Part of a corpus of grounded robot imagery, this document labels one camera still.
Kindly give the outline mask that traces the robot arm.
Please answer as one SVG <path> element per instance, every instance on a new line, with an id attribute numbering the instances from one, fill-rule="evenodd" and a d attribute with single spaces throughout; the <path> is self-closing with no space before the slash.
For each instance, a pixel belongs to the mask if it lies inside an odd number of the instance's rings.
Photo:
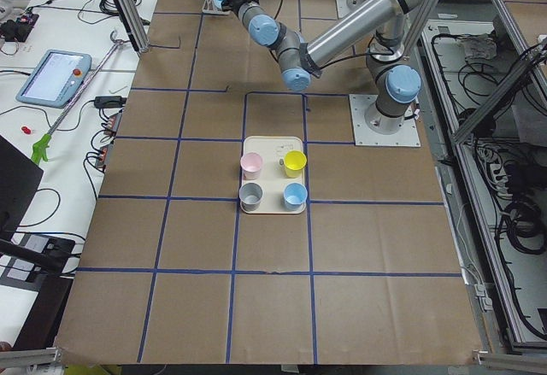
<path id="1" fill-rule="evenodd" d="M 402 129 L 405 113 L 421 89 L 420 75 L 402 61 L 415 44 L 411 32 L 404 30 L 404 22 L 412 10 L 425 11 L 435 0 L 363 0 L 309 42 L 268 15 L 259 0 L 214 1 L 223 10 L 232 11 L 251 38 L 275 54 L 285 87 L 295 92 L 306 90 L 311 79 L 320 77 L 338 55 L 372 35 L 365 56 L 379 94 L 364 119 L 369 129 L 381 135 Z"/>

